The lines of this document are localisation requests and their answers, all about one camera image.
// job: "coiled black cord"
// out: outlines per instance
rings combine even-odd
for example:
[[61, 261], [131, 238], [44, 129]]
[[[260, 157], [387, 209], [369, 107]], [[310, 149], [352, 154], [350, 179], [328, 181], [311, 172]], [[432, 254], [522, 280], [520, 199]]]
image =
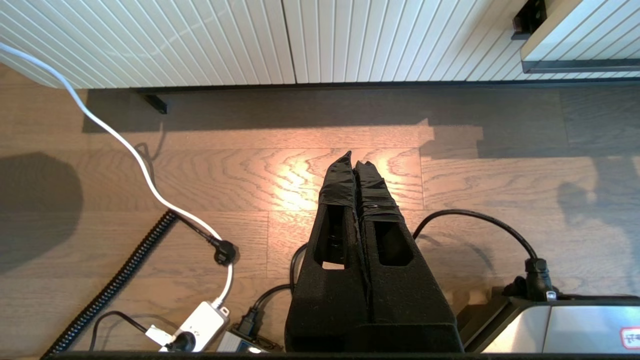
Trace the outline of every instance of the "coiled black cord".
[[151, 252], [162, 241], [171, 227], [178, 220], [178, 216], [171, 210], [162, 215], [160, 220], [149, 231], [144, 239], [138, 244], [136, 250], [129, 256], [129, 259], [122, 265], [122, 268], [109, 281], [96, 297], [76, 316], [67, 328], [58, 336], [53, 345], [40, 358], [41, 360], [63, 352], [71, 347], [71, 344], [82, 333], [91, 321], [120, 293], [127, 283], [138, 272], [142, 264], [147, 260]]

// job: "cabinet door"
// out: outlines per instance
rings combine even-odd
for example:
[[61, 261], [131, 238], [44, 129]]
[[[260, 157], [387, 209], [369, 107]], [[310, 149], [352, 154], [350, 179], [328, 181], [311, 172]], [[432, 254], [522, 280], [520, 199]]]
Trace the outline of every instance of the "cabinet door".
[[284, 0], [299, 83], [528, 79], [525, 0]]
[[[280, 0], [4, 0], [2, 41], [77, 88], [294, 83]], [[35, 81], [44, 71], [0, 53]]]

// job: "metal surface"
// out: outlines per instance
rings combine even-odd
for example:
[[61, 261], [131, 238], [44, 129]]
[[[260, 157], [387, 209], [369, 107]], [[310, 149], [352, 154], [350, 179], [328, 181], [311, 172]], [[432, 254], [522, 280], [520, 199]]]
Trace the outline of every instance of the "metal surface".
[[238, 335], [235, 335], [231, 332], [225, 332], [225, 335], [222, 337], [220, 341], [220, 345], [218, 345], [217, 352], [235, 352], [240, 345], [242, 338]]
[[640, 354], [634, 327], [640, 306], [553, 307], [544, 352]]
[[542, 352], [550, 312], [550, 306], [534, 306], [522, 311], [483, 352]]

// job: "white plug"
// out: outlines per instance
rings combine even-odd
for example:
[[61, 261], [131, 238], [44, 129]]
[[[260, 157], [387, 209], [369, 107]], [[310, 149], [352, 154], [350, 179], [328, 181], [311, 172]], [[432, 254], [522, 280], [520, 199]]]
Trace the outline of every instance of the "white plug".
[[164, 330], [158, 329], [155, 325], [151, 325], [147, 332], [145, 332], [145, 335], [162, 346], [165, 346], [166, 344], [169, 344], [173, 341], [173, 336], [171, 336], [171, 334], [168, 334]]
[[[176, 337], [183, 332], [190, 332], [195, 338], [195, 345], [192, 352], [200, 352], [213, 340], [216, 335], [229, 323], [229, 310], [226, 307], [216, 309], [212, 303], [203, 301], [189, 315], [187, 320], [173, 334], [170, 341], [173, 342]], [[168, 352], [169, 350], [163, 346], [160, 352]]]

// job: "electrical cord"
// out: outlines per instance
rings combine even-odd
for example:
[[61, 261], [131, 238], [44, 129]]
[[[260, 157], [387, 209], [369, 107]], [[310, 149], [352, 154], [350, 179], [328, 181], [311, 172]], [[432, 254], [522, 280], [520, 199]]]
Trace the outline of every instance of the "electrical cord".
[[273, 288], [267, 290], [264, 294], [260, 295], [258, 300], [255, 301], [254, 305], [250, 307], [246, 314], [242, 317], [242, 320], [236, 327], [236, 332], [247, 338], [250, 338], [251, 340], [257, 339], [258, 330], [260, 329], [259, 318], [262, 314], [262, 307], [264, 306], [264, 303], [270, 298], [270, 296], [277, 293], [278, 291], [291, 290], [291, 294], [293, 295], [293, 290], [296, 286], [295, 273], [298, 264], [298, 258], [306, 249], [307, 244], [305, 243], [301, 247], [299, 247], [291, 257], [291, 264], [289, 265], [289, 284], [274, 286]]
[[58, 352], [67, 351], [71, 347], [91, 321], [127, 286], [177, 221], [178, 218], [173, 211], [167, 210], [162, 215], [113, 278], [76, 315], [40, 359], [46, 359]]
[[529, 257], [531, 259], [537, 259], [538, 258], [538, 255], [536, 254], [536, 251], [533, 250], [533, 248], [531, 247], [529, 242], [527, 240], [525, 240], [525, 238], [522, 235], [520, 235], [520, 233], [515, 231], [511, 226], [508, 226], [504, 222], [502, 222], [502, 221], [500, 221], [500, 220], [498, 220], [498, 219], [496, 219], [494, 217], [490, 217], [489, 215], [485, 215], [485, 214], [482, 214], [482, 213], [478, 213], [476, 211], [465, 210], [465, 209], [440, 210], [440, 211], [436, 211], [436, 212], [430, 214], [429, 216], [424, 218], [424, 220], [420, 223], [420, 225], [418, 225], [418, 227], [415, 229], [415, 231], [413, 232], [413, 239], [415, 240], [415, 239], [418, 238], [418, 235], [420, 235], [420, 232], [422, 231], [422, 229], [430, 221], [432, 221], [435, 218], [444, 216], [444, 215], [463, 215], [463, 216], [478, 218], [478, 219], [490, 222], [493, 225], [496, 225], [497, 227], [500, 227], [501, 229], [505, 230], [511, 236], [513, 236], [518, 241], [518, 243], [520, 243], [522, 245], [522, 247], [527, 251], [527, 253], [529, 254]]
[[95, 325], [93, 325], [93, 334], [91, 335], [91, 344], [89, 345], [89, 351], [93, 351], [93, 348], [95, 347], [95, 340], [98, 338], [98, 326], [100, 325], [100, 322], [102, 321], [102, 319], [112, 315], [117, 315], [121, 317], [126, 322], [133, 325], [136, 329], [140, 330], [143, 334], [147, 332], [146, 327], [140, 325], [140, 323], [138, 323], [136, 320], [133, 320], [131, 317], [127, 316], [125, 313], [121, 313], [120, 311], [109, 311], [107, 313], [104, 313], [102, 316], [98, 318], [98, 320], [95, 321]]
[[233, 263], [236, 258], [236, 248], [234, 247], [234, 244], [229, 241], [220, 240], [213, 235], [209, 235], [200, 230], [198, 226], [190, 222], [188, 219], [178, 214], [176, 215], [181, 222], [185, 223], [191, 230], [194, 230], [198, 235], [202, 236], [209, 244], [216, 248], [214, 258], [218, 264], [227, 266]]
[[490, 217], [489, 215], [478, 213], [476, 211], [464, 209], [436, 211], [424, 218], [420, 225], [418, 225], [418, 228], [416, 228], [415, 232], [413, 233], [413, 239], [415, 240], [418, 238], [418, 235], [420, 234], [422, 229], [430, 221], [444, 215], [463, 215], [490, 222], [512, 235], [518, 241], [518, 243], [520, 243], [522, 247], [527, 251], [527, 253], [529, 254], [529, 259], [526, 259], [524, 262], [524, 268], [527, 273], [526, 278], [523, 278], [521, 276], [516, 277], [516, 279], [511, 284], [507, 285], [504, 288], [502, 292], [503, 295], [525, 297], [531, 301], [536, 302], [554, 301], [558, 299], [557, 289], [553, 286], [551, 276], [549, 276], [547, 260], [539, 258], [535, 250], [533, 250], [533, 247], [531, 247], [529, 242], [525, 240], [525, 238], [520, 235], [520, 233], [515, 231], [511, 226], [508, 226], [504, 222], [494, 217]]
[[273, 294], [277, 293], [278, 291], [289, 290], [289, 289], [291, 289], [291, 285], [289, 285], [289, 284], [282, 284], [282, 285], [275, 286], [275, 287], [267, 290], [264, 294], [260, 295], [258, 300], [255, 301], [255, 304], [253, 305], [253, 307], [255, 309], [260, 309], [262, 307], [263, 303], [265, 302], [265, 300], [267, 300], [268, 297], [272, 296]]
[[[98, 126], [100, 126], [101, 128], [103, 128], [104, 130], [106, 130], [109, 134], [113, 135], [113, 137], [115, 137], [120, 143], [122, 143], [122, 145], [124, 145], [127, 150], [129, 150], [129, 152], [133, 155], [133, 157], [136, 159], [136, 161], [138, 162], [138, 165], [140, 166], [140, 169], [142, 169], [142, 174], [145, 176], [145, 180], [147, 181], [147, 185], [149, 187], [149, 189], [151, 190], [151, 192], [154, 194], [154, 196], [156, 197], [156, 199], [161, 202], [163, 205], [165, 205], [167, 208], [170, 208], [171, 210], [174, 210], [176, 213], [189, 218], [191, 220], [193, 220], [194, 222], [196, 222], [198, 225], [202, 226], [204, 229], [206, 229], [207, 231], [209, 231], [211, 233], [211, 235], [213, 235], [215, 238], [217, 239], [221, 239], [221, 236], [211, 227], [209, 226], [207, 223], [205, 223], [203, 220], [201, 220], [200, 218], [198, 218], [197, 216], [195, 216], [194, 214], [191, 214], [190, 212], [183, 210], [179, 207], [177, 207], [176, 205], [173, 205], [171, 202], [168, 202], [167, 200], [165, 200], [162, 195], [160, 195], [160, 193], [158, 192], [158, 190], [156, 189], [156, 187], [154, 186], [154, 183], [151, 179], [151, 176], [149, 175], [149, 171], [147, 170], [147, 167], [145, 166], [145, 162], [142, 159], [142, 157], [140, 156], [140, 154], [136, 151], [136, 149], [122, 136], [120, 135], [117, 131], [115, 131], [113, 128], [111, 128], [111, 126], [107, 125], [105, 122], [103, 122], [102, 120], [100, 120], [97, 116], [95, 116], [91, 111], [89, 111], [89, 109], [84, 105], [84, 103], [82, 102], [82, 100], [80, 99], [80, 96], [78, 96], [77, 92], [73, 89], [73, 87], [71, 86], [71, 84], [67, 81], [67, 79], [60, 74], [56, 69], [52, 68], [50, 65], [40, 61], [39, 59], [35, 58], [32, 55], [29, 55], [27, 53], [24, 53], [18, 49], [15, 49], [9, 45], [6, 45], [3, 42], [0, 42], [0, 49], [2, 49], [3, 51], [10, 53], [14, 56], [18, 56], [19, 58], [22, 58], [30, 63], [32, 63], [33, 65], [36, 65], [37, 67], [40, 67], [44, 70], [46, 70], [48, 73], [50, 73], [51, 75], [53, 75], [56, 79], [58, 79], [58, 81], [60, 81], [62, 83], [62, 85], [67, 89], [67, 91], [69, 92], [69, 95], [71, 95], [71, 97], [73, 98], [73, 100], [76, 102], [77, 106], [80, 108], [80, 110], [82, 110], [82, 112], [91, 120], [93, 120]], [[220, 294], [220, 296], [213, 302], [213, 306], [218, 308], [222, 305], [222, 302], [224, 302], [224, 300], [226, 299], [229, 290], [231, 289], [231, 283], [233, 281], [233, 264], [230, 263], [227, 267], [228, 270], [228, 274], [227, 274], [227, 283], [222, 291], [222, 293]]]

